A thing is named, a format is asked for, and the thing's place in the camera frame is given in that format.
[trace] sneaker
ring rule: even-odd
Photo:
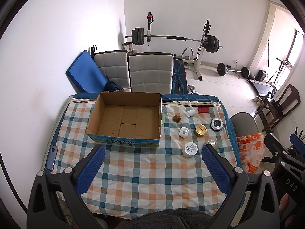
[[[255,102],[258,102],[258,101],[260,100],[260,97],[259,97],[259,96],[254,97],[253,100],[254,100]]]
[[[259,100],[256,102],[256,104],[259,106],[259,107],[262,107],[264,105],[264,102],[262,100]]]

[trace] table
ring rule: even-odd
[[[69,103],[56,138],[58,151],[52,173],[74,167],[94,147],[93,140],[84,132],[97,95],[77,94]],[[209,114],[188,118],[186,111],[198,106],[209,107]],[[162,112],[165,122],[157,149],[105,145],[105,161],[88,192],[81,196],[91,212],[126,219],[179,207],[210,215],[216,213],[225,194],[218,190],[200,156],[205,141],[215,137],[220,156],[236,166],[219,100],[203,95],[162,95]],[[173,122],[174,115],[181,116],[179,123]],[[220,118],[225,123],[221,131],[210,129],[213,118]],[[194,135],[197,124],[205,124],[208,128],[205,137]],[[178,136],[181,127],[190,128],[185,139]],[[181,149],[189,141],[199,147],[193,158],[182,155]]]

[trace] white jar lid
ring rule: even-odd
[[[211,128],[213,130],[219,131],[223,128],[223,126],[224,126],[224,123],[222,122],[221,119],[219,119],[219,118],[212,119]]]
[[[198,147],[194,142],[188,142],[182,149],[182,153],[186,157],[194,156],[198,151]]]

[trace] blue cloth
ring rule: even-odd
[[[75,59],[66,73],[81,92],[102,92],[109,81],[87,51]]]
[[[119,86],[117,86],[113,81],[108,81],[104,87],[104,91],[119,91],[119,90],[123,90],[122,88],[120,88]]]

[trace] wall socket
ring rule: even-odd
[[[292,113],[289,115],[289,118],[290,118],[290,120],[291,120],[291,123],[292,123],[293,129],[295,129],[295,128],[297,127],[297,124],[296,124],[296,122],[295,122],[295,119],[294,119],[294,117],[293,117],[293,114],[292,114]]]

